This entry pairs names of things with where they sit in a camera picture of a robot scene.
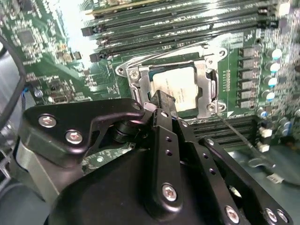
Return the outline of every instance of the electrolytic capacitor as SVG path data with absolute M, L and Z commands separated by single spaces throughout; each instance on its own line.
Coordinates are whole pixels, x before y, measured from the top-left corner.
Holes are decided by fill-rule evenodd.
M 274 87 L 274 86 L 277 84 L 277 78 L 272 77 L 272 76 L 267 76 L 267 77 L 264 79 L 264 83 L 265 83 L 266 85 L 268 85 L 269 87 Z
M 288 136 L 289 134 L 289 129 L 282 126 L 279 127 L 278 131 L 283 137 Z
M 284 129 L 289 129 L 291 126 L 291 122 L 286 117 L 282 118 L 279 123 Z
M 268 113 L 265 110 L 263 110 L 263 108 L 261 108 L 261 107 L 257 110 L 256 113 L 257 113 L 257 116 L 262 117 L 262 118 L 264 118 L 268 115 Z
M 265 65 L 265 69 L 271 71 L 272 73 L 275 73 L 280 69 L 280 64 L 274 62 L 267 62 Z
M 272 91 L 270 91 L 270 90 L 265 90 L 262 93 L 262 97 L 264 99 L 266 99 L 267 101 L 272 101 L 275 98 L 275 94 Z
M 277 49 L 271 48 L 267 50 L 267 56 L 274 60 L 278 60 L 282 56 L 282 51 L 278 48 Z

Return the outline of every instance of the silver screw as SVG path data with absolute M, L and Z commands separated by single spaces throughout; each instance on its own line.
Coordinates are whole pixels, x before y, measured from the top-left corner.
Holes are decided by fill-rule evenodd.
M 69 131 L 66 134 L 66 140 L 71 144 L 79 144 L 83 141 L 83 137 L 78 131 Z
M 168 114 L 165 111 L 161 111 L 160 114 L 162 114 L 164 117 L 168 117 Z
M 289 220 L 287 219 L 287 217 L 285 216 L 285 214 L 283 213 L 283 211 L 277 210 L 277 213 L 280 216 L 280 218 L 282 218 L 283 221 L 285 221 L 286 223 L 289 222 Z
M 213 112 L 215 111 L 215 106 L 213 104 L 208 104 L 207 105 L 207 109 L 210 111 L 210 112 Z
M 34 91 L 34 96 L 37 97 L 37 98 L 41 98 L 43 97 L 43 92 L 41 90 L 35 90 Z
M 97 158 L 97 161 L 100 162 L 100 163 L 103 162 L 103 160 L 104 160 L 104 158 L 103 158 L 102 156 L 99 156 L 99 157 Z
M 137 79 L 139 79 L 139 73 L 138 72 L 136 72 L 136 71 L 131 71 L 130 73 L 129 73 L 129 77 L 130 77 L 130 79 L 131 80 L 134 80 L 134 81 L 136 81 Z
M 239 215 L 236 213 L 236 211 L 234 211 L 232 207 L 226 206 L 225 211 L 230 220 L 233 221 L 235 224 L 238 224 L 240 222 Z
M 266 211 L 267 211 L 267 214 L 268 214 L 268 216 L 269 216 L 269 218 L 273 221 L 273 222 L 277 222 L 277 217 L 276 217 L 276 215 L 272 212 L 272 210 L 270 210 L 270 209 L 266 209 Z
M 211 139 L 207 139 L 207 141 L 208 141 L 208 144 L 210 144 L 210 145 L 214 145 L 215 143 L 213 142 L 213 140 L 211 140 Z
M 168 184 L 163 185 L 163 195 L 167 200 L 171 202 L 174 202 L 177 198 L 175 189 Z
M 38 123 L 45 128 L 52 128 L 56 125 L 56 120 L 51 116 L 41 116 Z
M 182 120 L 181 123 L 184 127 L 186 127 L 186 128 L 188 127 L 188 123 L 186 123 L 185 121 Z

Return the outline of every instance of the black metal bracket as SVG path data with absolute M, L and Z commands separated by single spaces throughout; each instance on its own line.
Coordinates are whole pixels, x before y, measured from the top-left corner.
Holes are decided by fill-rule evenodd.
M 134 140 L 144 148 L 125 154 L 67 187 L 60 194 L 49 223 L 56 224 L 58 219 L 65 221 L 60 224 L 105 223 L 103 220 L 114 221 L 106 224 L 119 224 L 119 215 L 112 218 L 98 211 L 90 213 L 98 210 L 100 201 L 102 209 L 111 210 L 128 204 L 126 209 L 136 209 L 142 216 L 123 213 L 121 207 L 116 210 L 120 217 L 145 225 L 165 221 L 292 225 L 288 213 L 216 141 L 206 137 L 201 145 L 197 143 L 189 125 L 178 118 L 174 102 L 173 97 L 157 91 L 151 101 L 155 106 L 152 112 L 132 99 L 27 110 L 20 131 L 22 144 L 61 167 L 78 165 L 85 155 L 112 142 Z M 39 118 L 45 115 L 55 119 L 55 126 L 40 124 Z M 68 142 L 66 134 L 70 130 L 82 136 L 80 143 Z M 229 190 L 231 186 L 242 199 L 236 199 Z M 141 212 L 141 204 L 147 214 Z M 276 216 L 277 212 L 282 212 L 288 222 Z
M 143 107 L 130 98 L 36 106 L 23 114 L 19 135 L 26 148 L 69 168 L 80 164 L 86 154 L 97 152 L 112 124 L 140 120 L 144 114 Z M 39 118 L 43 116 L 53 118 L 55 126 L 42 126 Z M 68 142 L 68 131 L 77 132 L 81 142 Z

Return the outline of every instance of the black cable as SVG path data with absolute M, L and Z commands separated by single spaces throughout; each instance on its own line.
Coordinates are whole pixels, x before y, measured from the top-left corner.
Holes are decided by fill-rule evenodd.
M 3 47 L 7 49 L 10 56 L 13 58 L 15 65 L 18 68 L 20 80 L 18 84 L 15 87 L 15 90 L 9 100 L 9 102 L 6 104 L 4 110 L 0 114 L 0 130 L 4 128 L 6 123 L 8 122 L 11 114 L 13 113 L 15 106 L 24 90 L 24 86 L 26 83 L 26 70 L 23 65 L 22 60 L 18 56 L 18 54 L 15 52 L 13 47 L 2 37 L 0 36 L 0 42 L 3 44 Z
M 5 47 L 2 47 L 0 50 L 0 58 L 2 58 L 6 52 L 7 52 L 7 49 Z

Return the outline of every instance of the black ram slot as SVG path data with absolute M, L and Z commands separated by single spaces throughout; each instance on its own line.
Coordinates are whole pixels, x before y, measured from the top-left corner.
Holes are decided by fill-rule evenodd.
M 234 26 L 228 26 L 228 27 L 224 27 L 221 29 L 212 29 L 212 30 L 205 31 L 205 32 L 198 32 L 198 33 L 182 35 L 182 36 L 178 36 L 178 37 L 162 39 L 159 41 L 159 44 L 158 44 L 157 40 L 154 40 L 154 41 L 145 42 L 145 43 L 141 43 L 141 44 L 125 45 L 125 46 L 120 46 L 120 47 L 116 46 L 111 49 L 100 49 L 99 48 L 99 49 L 96 49 L 95 52 L 101 52 L 101 54 L 110 56 L 110 55 L 115 55 L 115 54 L 121 54 L 126 51 L 131 51 L 134 49 L 142 50 L 143 48 L 149 48 L 150 46 L 152 46 L 152 48 L 163 47 L 165 45 L 174 45 L 174 47 L 176 47 L 176 45 L 179 42 L 186 42 L 186 43 L 192 44 L 195 42 L 207 41 L 207 40 L 210 40 L 221 34 L 225 34 L 228 32 L 234 32 L 234 33 L 243 32 L 246 29 L 255 28 L 256 25 L 257 24 L 255 22 L 248 23 L 248 24 L 237 24 Z
M 250 116 L 227 121 L 252 144 L 255 144 L 259 123 L 258 117 Z M 210 136 L 224 148 L 244 145 L 242 140 L 221 121 L 191 125 L 191 128 L 197 139 Z
M 151 18 L 163 18 L 166 16 L 173 16 L 173 15 L 180 15 L 183 13 L 191 13 L 200 9 L 204 10 L 210 10 L 212 9 L 212 6 L 216 5 L 214 9 L 218 9 L 221 7 L 229 8 L 231 6 L 239 6 L 240 4 L 256 4 L 258 5 L 260 2 L 266 2 L 266 4 L 270 4 L 270 1 L 266 0 L 255 0 L 255 1 L 249 1 L 249 0 L 228 0 L 228 1 L 220 1 L 214 2 L 213 4 L 209 3 L 199 3 L 194 0 L 183 0 L 183 1 L 177 1 L 174 3 L 162 3 L 160 5 L 156 6 L 149 6 L 147 8 L 140 8 L 140 9 L 134 9 L 130 11 L 125 12 L 119 12 L 114 15 L 106 15 L 106 16 L 100 16 L 98 20 L 94 20 L 88 23 L 87 26 L 94 26 L 98 24 L 104 24 L 106 28 L 113 28 L 116 26 L 122 26 L 132 23 L 138 23 L 141 21 L 148 21 Z M 179 4 L 185 3 L 186 6 L 179 6 Z
M 176 22 L 176 23 L 169 23 L 169 24 L 163 24 L 163 25 L 156 25 L 153 27 L 149 27 L 145 25 L 145 28 L 141 29 L 130 29 L 129 28 L 120 28 L 118 31 L 117 28 L 111 29 L 111 30 L 106 30 L 102 36 L 101 34 L 92 36 L 90 39 L 94 39 L 96 37 L 100 37 L 100 39 L 106 39 L 108 43 L 111 43 L 111 41 L 115 41 L 118 39 L 123 39 L 123 38 L 132 38 L 132 37 L 137 37 L 138 35 L 145 36 L 150 33 L 156 33 L 156 32 L 163 32 L 163 31 L 172 31 L 174 28 L 185 28 L 187 26 L 195 26 L 195 25 L 202 25 L 202 24 L 212 24 L 212 23 L 217 23 L 221 22 L 224 20 L 230 20 L 230 19 L 238 19 L 241 16 L 255 16 L 257 15 L 257 10 L 256 9 L 242 9 L 238 10 L 236 12 L 230 12 L 226 14 L 220 14 L 217 16 L 207 16 L 203 17 L 201 19 L 193 19 L 189 21 L 182 21 L 182 22 Z

